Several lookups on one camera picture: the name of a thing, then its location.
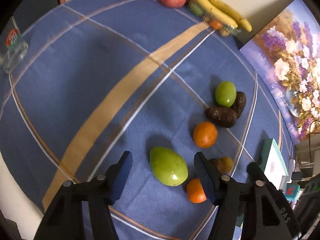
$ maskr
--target screw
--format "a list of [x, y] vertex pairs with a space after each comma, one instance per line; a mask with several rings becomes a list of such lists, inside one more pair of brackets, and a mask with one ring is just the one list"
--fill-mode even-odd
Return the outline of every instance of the screw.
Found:
[[229, 180], [230, 180], [230, 176], [228, 176], [228, 175], [222, 175], [222, 176], [221, 176], [221, 179], [224, 180], [224, 181], [229, 181]]
[[99, 174], [97, 176], [97, 180], [104, 180], [106, 178], [106, 176], [104, 174]]
[[261, 180], [257, 180], [257, 181], [256, 181], [256, 185], [257, 185], [258, 187], [262, 187], [262, 186], [264, 185], [264, 183], [263, 183]]
[[63, 183], [63, 186], [64, 187], [69, 187], [69, 186], [71, 186], [72, 185], [72, 181], [71, 180], [67, 180], [67, 181], [65, 181], [64, 183]]

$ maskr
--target table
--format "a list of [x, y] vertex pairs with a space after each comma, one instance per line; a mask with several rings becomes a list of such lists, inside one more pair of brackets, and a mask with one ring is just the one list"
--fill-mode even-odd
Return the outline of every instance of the table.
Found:
[[[275, 138], [286, 165], [293, 157], [282, 115], [234, 39], [186, 8], [72, 0], [23, 35], [26, 57], [12, 75], [0, 74], [0, 151], [42, 211], [62, 182], [90, 180], [130, 150], [131, 174], [110, 208], [119, 238], [206, 239], [216, 208], [189, 202], [185, 183], [157, 181], [148, 164], [153, 146], [186, 160], [187, 181], [196, 177], [197, 151], [233, 158], [230, 174], [239, 182], [247, 181], [246, 166], [258, 161], [266, 138]], [[243, 91], [247, 105], [234, 127], [218, 128], [213, 147], [199, 149], [191, 134], [222, 80]]]

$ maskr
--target yellow banana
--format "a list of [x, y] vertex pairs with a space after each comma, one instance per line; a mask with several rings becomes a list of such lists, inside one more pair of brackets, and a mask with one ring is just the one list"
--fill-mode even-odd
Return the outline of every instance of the yellow banana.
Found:
[[244, 18], [240, 13], [238, 13], [235, 9], [233, 9], [231, 6], [227, 5], [221, 0], [209, 0], [212, 5], [214, 5], [216, 8], [224, 12], [225, 14], [229, 15], [231, 18], [233, 18], [236, 23], [238, 23], [240, 26], [242, 26], [246, 31], [251, 32], [252, 26], [250, 22]]
[[207, 11], [207, 13], [215, 17], [217, 20], [221, 21], [222, 23], [229, 24], [235, 28], [238, 27], [238, 24], [234, 19], [212, 5], [209, 0], [197, 0], [197, 2]]

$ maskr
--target painting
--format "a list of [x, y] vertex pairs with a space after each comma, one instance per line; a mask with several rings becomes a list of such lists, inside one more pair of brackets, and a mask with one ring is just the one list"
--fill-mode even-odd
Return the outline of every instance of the painting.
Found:
[[296, 144], [319, 132], [320, 26], [302, 0], [294, 0], [241, 48], [263, 79]]

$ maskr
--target blue tablecloth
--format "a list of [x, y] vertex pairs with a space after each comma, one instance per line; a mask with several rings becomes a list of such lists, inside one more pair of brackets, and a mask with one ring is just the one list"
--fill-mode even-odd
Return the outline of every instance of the blue tablecloth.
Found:
[[[24, 193], [45, 210], [63, 181], [90, 180], [125, 150], [133, 168], [111, 207], [120, 239], [206, 239], [215, 214], [191, 203], [184, 186], [152, 175], [153, 146], [174, 149], [196, 177], [193, 156], [230, 156], [247, 180], [263, 139], [275, 138], [286, 165], [291, 139], [277, 105], [232, 37], [222, 38], [186, 8], [156, 0], [72, 0], [24, 33], [28, 53], [0, 74], [0, 150]], [[192, 141], [212, 92], [229, 80], [247, 95], [230, 130], [209, 149]]]

